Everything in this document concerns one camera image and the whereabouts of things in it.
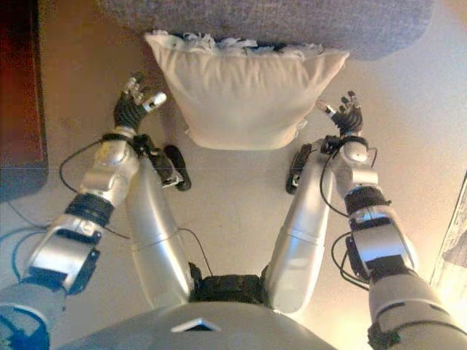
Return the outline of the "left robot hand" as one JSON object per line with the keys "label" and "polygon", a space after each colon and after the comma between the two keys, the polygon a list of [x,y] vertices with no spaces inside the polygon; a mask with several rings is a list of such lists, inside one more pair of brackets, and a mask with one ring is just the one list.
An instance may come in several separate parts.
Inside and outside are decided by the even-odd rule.
{"label": "left robot hand", "polygon": [[130,128],[137,133],[143,119],[161,107],[166,99],[165,93],[152,93],[150,88],[144,85],[143,73],[132,72],[114,107],[115,127]]}

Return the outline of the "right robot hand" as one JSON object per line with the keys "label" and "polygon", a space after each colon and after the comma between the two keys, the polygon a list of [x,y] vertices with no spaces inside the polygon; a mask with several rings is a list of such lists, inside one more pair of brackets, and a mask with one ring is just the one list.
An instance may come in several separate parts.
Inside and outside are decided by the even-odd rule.
{"label": "right robot hand", "polygon": [[363,115],[359,99],[355,92],[348,91],[341,97],[341,105],[334,109],[324,101],[317,102],[317,108],[323,112],[338,128],[340,136],[360,136],[363,130]]}

